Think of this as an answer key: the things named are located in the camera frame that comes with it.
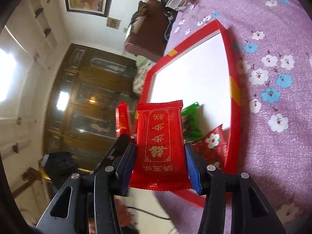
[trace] purple floral tablecloth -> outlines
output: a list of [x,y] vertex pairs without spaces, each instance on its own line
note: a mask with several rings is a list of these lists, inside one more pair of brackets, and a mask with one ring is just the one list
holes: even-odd
[[[228,29],[243,104],[238,173],[250,174],[287,233],[295,233],[312,211],[312,22],[297,0],[194,4],[178,13],[166,52],[212,19]],[[197,233],[201,209],[155,194],[180,234]]]

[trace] floor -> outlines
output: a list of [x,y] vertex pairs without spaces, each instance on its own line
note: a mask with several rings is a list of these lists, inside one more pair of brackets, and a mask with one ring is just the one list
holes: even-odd
[[[168,215],[159,205],[153,192],[150,190],[130,188],[129,197],[122,197],[121,200],[127,204],[127,206],[140,208],[155,215],[168,218]],[[171,231],[174,225],[170,220],[159,219],[138,210],[130,209],[130,211],[134,214],[133,221],[137,223],[136,228],[142,234],[175,233]]]

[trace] red snack package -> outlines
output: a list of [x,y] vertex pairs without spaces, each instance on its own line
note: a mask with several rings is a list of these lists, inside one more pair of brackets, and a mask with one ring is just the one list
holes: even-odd
[[130,187],[154,191],[191,188],[183,143],[182,106],[182,100],[137,105],[137,151]]
[[224,140],[222,125],[210,131],[203,140],[192,143],[194,151],[202,156],[207,164],[223,168],[227,157],[227,143]]
[[116,136],[121,134],[131,136],[130,113],[126,102],[120,102],[116,107]]

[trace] brown sofa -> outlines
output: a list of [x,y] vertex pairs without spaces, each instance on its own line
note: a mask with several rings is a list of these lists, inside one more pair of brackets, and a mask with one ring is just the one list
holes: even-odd
[[136,18],[124,48],[127,52],[145,56],[158,62],[166,47],[164,33],[169,24],[163,5],[157,0],[149,0],[149,15]]

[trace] yellow tape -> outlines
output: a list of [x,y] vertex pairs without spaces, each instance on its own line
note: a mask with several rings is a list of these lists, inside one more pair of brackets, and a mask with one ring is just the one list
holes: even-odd
[[138,111],[135,111],[135,119],[138,119]]
[[241,106],[241,92],[239,90],[239,86],[231,76],[230,76],[230,96],[239,106]]
[[175,50],[175,49],[172,49],[169,53],[168,53],[168,55],[169,56],[175,56],[177,54],[177,51]]

